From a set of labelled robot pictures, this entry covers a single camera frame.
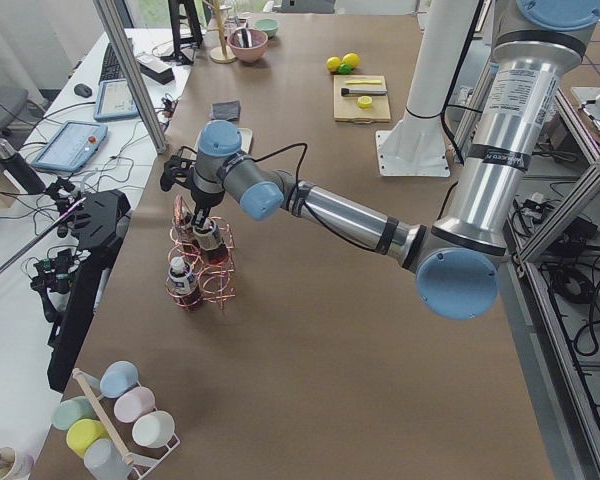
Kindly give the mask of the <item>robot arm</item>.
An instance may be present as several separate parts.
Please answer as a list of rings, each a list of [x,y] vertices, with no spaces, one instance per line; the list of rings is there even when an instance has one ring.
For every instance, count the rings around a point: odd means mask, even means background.
[[[187,176],[194,217],[225,197],[255,220],[278,210],[313,221],[414,273],[420,299],[439,316],[466,320],[496,300],[506,253],[503,226],[561,78],[578,66],[600,1],[509,1],[492,54],[497,71],[449,209],[429,226],[408,224],[336,195],[297,173],[265,170],[224,120],[201,131]]]

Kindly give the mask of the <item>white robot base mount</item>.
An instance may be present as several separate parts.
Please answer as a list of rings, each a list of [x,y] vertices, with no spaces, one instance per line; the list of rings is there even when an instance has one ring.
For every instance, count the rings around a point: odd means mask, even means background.
[[[431,4],[405,113],[392,130],[376,133],[382,176],[450,175],[441,114],[481,9],[478,0],[441,0]]]

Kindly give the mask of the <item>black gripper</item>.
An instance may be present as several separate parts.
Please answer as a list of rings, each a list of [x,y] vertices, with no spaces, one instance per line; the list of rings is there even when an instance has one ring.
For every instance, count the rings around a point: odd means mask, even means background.
[[[209,217],[211,209],[218,206],[224,198],[224,190],[208,192],[193,185],[190,188],[192,199],[195,203],[195,212],[192,217],[194,228],[211,229],[212,219]]]

